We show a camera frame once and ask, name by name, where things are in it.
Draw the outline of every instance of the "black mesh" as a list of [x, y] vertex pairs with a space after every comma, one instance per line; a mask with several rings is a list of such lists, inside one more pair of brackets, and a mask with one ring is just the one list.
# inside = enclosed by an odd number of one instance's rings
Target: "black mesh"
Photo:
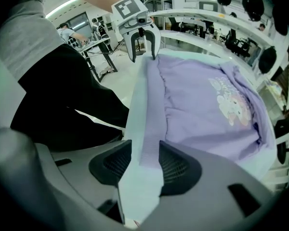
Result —
[[201, 165], [195, 158], [164, 141], [159, 143], [158, 161], [164, 178], [161, 196], [184, 194], [192, 189], [201, 177]]
[[159, 156], [165, 183], [174, 182], [189, 169], [188, 163], [171, 151], [160, 150]]
[[131, 161], [131, 153], [128, 150], [120, 150], [104, 159], [104, 166], [118, 178], [122, 178]]
[[118, 186], [131, 161], [131, 141], [105, 151], [89, 163], [89, 171], [104, 185]]

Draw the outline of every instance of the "chair backrest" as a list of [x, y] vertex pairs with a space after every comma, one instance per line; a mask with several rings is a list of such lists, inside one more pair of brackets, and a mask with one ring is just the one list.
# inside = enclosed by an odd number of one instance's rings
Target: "chair backrest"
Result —
[[175, 20], [174, 17], [169, 17], [169, 20], [170, 20], [170, 22], [171, 22], [172, 25], [174, 25], [174, 24], [177, 23], [177, 21]]
[[0, 128], [9, 128], [26, 92], [0, 60]]

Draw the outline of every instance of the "cartoon print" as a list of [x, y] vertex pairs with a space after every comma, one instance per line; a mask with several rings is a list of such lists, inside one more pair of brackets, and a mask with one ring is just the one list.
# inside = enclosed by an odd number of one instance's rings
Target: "cartoon print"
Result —
[[248, 126], [251, 121], [251, 113], [247, 103], [238, 94], [217, 96], [217, 102], [222, 114], [228, 119], [231, 126], [234, 125], [236, 118], [242, 125]]
[[251, 113], [245, 101], [239, 95], [232, 95], [232, 108], [242, 125], [247, 126], [251, 121]]
[[222, 89], [220, 83], [217, 80], [209, 78], [209, 82], [217, 91], [220, 91]]

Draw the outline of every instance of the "purple shirt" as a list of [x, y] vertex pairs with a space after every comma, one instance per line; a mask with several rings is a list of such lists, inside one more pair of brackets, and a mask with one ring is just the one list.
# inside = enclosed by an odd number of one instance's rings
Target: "purple shirt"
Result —
[[147, 74], [142, 165], [158, 165], [159, 140], [235, 162], [272, 148], [265, 105], [232, 63], [214, 67], [159, 54], [147, 60]]

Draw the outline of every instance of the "gray sleeve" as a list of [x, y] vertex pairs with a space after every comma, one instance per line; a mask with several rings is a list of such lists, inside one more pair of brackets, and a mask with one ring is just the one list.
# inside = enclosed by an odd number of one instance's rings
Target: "gray sleeve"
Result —
[[97, 27], [96, 25], [93, 25], [93, 26], [92, 26], [92, 30], [93, 30], [94, 32], [97, 32], [97, 28], [98, 28], [98, 27]]
[[74, 33], [72, 29], [65, 29], [64, 34], [68, 35], [69, 37]]

